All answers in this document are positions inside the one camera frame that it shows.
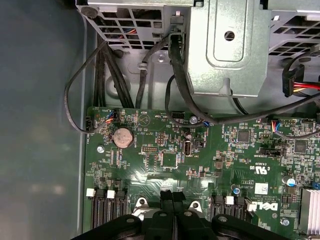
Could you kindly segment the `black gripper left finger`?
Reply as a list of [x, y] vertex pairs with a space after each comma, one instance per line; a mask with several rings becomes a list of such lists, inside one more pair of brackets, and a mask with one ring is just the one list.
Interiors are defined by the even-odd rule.
[[76, 240], [170, 240], [173, 234], [173, 193], [160, 192], [161, 209], [148, 211], [144, 219], [120, 216], [75, 237]]

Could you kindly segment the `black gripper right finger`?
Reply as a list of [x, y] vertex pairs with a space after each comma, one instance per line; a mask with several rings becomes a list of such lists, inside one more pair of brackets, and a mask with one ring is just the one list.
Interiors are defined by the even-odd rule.
[[232, 215], [218, 214], [211, 221], [184, 206], [175, 210], [183, 240], [284, 240], [285, 237]]

